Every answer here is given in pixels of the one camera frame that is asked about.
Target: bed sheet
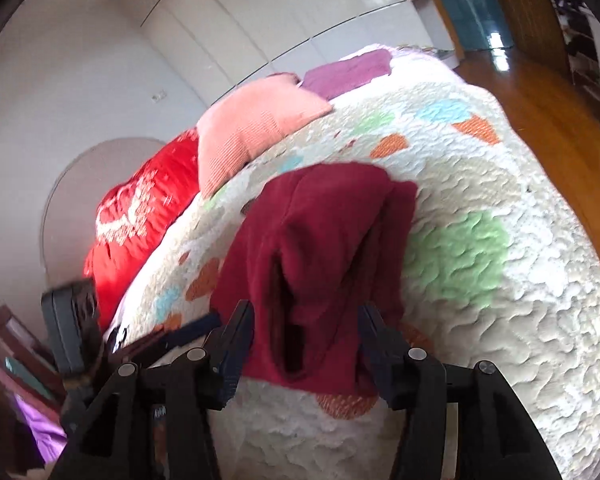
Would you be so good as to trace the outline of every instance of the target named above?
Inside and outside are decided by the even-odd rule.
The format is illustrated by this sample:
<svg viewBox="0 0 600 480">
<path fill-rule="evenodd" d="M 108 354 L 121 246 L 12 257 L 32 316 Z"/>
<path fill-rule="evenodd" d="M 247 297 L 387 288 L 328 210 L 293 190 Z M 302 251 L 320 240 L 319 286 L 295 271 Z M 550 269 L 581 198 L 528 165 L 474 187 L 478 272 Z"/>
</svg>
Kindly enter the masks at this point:
<svg viewBox="0 0 600 480">
<path fill-rule="evenodd" d="M 211 199 L 194 201 L 127 292 L 119 338 L 126 333 L 129 343 L 156 324 L 207 311 L 241 211 L 268 180 L 318 162 L 377 164 L 420 187 L 402 274 L 411 336 L 444 362 L 495 362 L 563 478 L 595 478 L 600 261 L 496 99 L 426 72 L 343 96 L 333 113 L 272 147 Z M 454 476 L 452 408 L 450 415 L 445 478 Z M 212 429 L 225 478 L 362 480 L 389 476 L 403 420 L 376 399 L 243 378 Z"/>
</svg>

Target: folded maroon clothing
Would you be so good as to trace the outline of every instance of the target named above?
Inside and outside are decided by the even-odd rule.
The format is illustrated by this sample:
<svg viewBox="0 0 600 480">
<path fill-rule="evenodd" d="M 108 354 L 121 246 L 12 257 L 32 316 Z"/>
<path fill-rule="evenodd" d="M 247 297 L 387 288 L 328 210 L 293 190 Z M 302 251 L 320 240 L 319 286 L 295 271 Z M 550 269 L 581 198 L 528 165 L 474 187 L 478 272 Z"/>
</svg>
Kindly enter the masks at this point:
<svg viewBox="0 0 600 480">
<path fill-rule="evenodd" d="M 318 164 L 271 180 L 228 251 L 211 307 L 255 309 L 243 374 L 323 394 L 371 395 L 358 306 L 402 318 L 400 274 L 417 186 L 368 164 Z"/>
<path fill-rule="evenodd" d="M 327 101 L 391 73 L 391 53 L 385 48 L 366 52 L 344 61 L 312 68 L 300 85 Z"/>
</svg>

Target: cushion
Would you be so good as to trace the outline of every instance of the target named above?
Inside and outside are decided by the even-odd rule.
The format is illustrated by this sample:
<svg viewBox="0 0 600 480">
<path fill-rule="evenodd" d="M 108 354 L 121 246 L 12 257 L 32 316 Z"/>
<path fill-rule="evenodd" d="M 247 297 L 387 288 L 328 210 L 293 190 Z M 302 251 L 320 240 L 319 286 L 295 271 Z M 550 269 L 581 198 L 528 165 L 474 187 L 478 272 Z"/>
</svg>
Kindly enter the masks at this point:
<svg viewBox="0 0 600 480">
<path fill-rule="evenodd" d="M 301 88 L 330 100 L 391 73 L 391 53 L 385 48 L 312 68 Z"/>
<path fill-rule="evenodd" d="M 199 190 L 198 134 L 193 129 L 102 199 L 96 241 L 84 264 L 84 275 L 95 281 L 101 329 L 110 325 L 126 289 Z"/>
<path fill-rule="evenodd" d="M 282 73 L 238 88 L 198 121 L 200 193 L 208 198 L 245 164 L 286 136 L 329 113 L 331 105 Z"/>
</svg>

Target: red pillow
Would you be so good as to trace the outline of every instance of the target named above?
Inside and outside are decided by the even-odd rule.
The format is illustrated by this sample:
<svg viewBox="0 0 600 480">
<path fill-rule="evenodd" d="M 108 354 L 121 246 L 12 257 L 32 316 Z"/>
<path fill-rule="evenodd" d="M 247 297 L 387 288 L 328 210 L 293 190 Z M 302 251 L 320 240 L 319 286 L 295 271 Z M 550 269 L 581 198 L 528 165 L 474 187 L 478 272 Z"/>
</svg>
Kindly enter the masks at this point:
<svg viewBox="0 0 600 480">
<path fill-rule="evenodd" d="M 102 199 L 96 241 L 84 263 L 84 275 L 96 283 L 101 329 L 109 327 L 129 285 L 199 191 L 198 132 L 193 129 Z"/>
</svg>

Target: pink pillow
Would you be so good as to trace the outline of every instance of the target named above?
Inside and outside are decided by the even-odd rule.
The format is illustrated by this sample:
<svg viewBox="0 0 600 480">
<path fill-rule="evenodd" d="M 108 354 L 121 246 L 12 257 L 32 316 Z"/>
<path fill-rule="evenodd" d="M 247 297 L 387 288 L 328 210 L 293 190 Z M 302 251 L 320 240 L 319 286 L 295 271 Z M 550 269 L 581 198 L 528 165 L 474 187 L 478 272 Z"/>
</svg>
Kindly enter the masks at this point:
<svg viewBox="0 0 600 480">
<path fill-rule="evenodd" d="M 298 88 L 296 74 L 258 79 L 229 94 L 198 121 L 198 179 L 208 198 L 245 164 L 333 107 Z"/>
</svg>

